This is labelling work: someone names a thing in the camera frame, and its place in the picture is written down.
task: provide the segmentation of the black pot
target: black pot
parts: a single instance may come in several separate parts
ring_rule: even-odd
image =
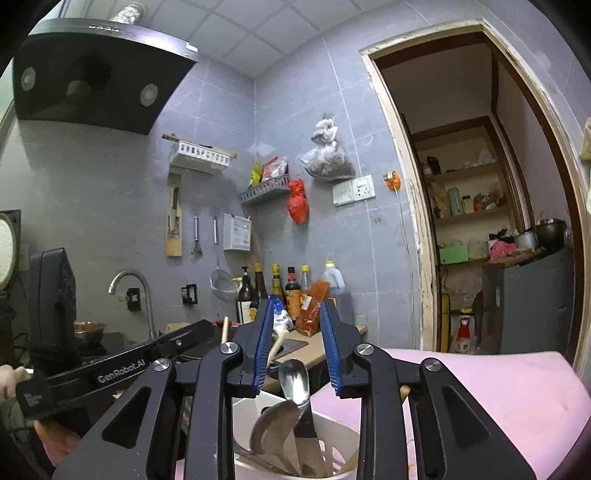
[[[556,218],[541,220],[535,226],[538,243],[544,248],[562,248],[564,246],[564,230],[566,222]]]

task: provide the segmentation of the pink cushion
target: pink cushion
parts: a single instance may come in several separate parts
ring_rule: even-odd
[[[574,445],[591,416],[591,398],[570,365],[556,352],[466,356],[387,349],[396,358],[420,363],[438,358],[499,424],[533,468],[547,479]],[[404,414],[410,478],[417,477],[408,403]],[[360,400],[341,400],[326,385],[312,396],[312,408],[359,429]]]

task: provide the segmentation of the red plastic bag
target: red plastic bag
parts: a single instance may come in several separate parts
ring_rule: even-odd
[[[308,200],[304,191],[304,180],[292,180],[289,182],[289,187],[291,195],[287,201],[287,211],[292,220],[301,225],[308,218]]]

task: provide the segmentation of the gray wall tile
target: gray wall tile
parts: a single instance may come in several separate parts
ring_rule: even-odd
[[[204,80],[227,92],[238,95],[250,103],[254,103],[255,101],[254,80],[245,77],[222,63],[216,61],[210,62]]]
[[[220,127],[254,136],[254,106],[209,83],[203,85],[199,117]]]

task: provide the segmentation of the metal spoon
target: metal spoon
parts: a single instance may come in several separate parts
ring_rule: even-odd
[[[298,472],[286,457],[284,444],[299,418],[300,412],[294,402],[277,403],[261,413],[251,432],[253,453],[276,456],[285,470],[294,476],[298,476]]]
[[[296,359],[286,360],[279,368],[279,383],[285,398],[293,400],[301,413],[294,427],[294,436],[302,476],[325,477],[324,457],[310,406],[310,381],[306,366]]]

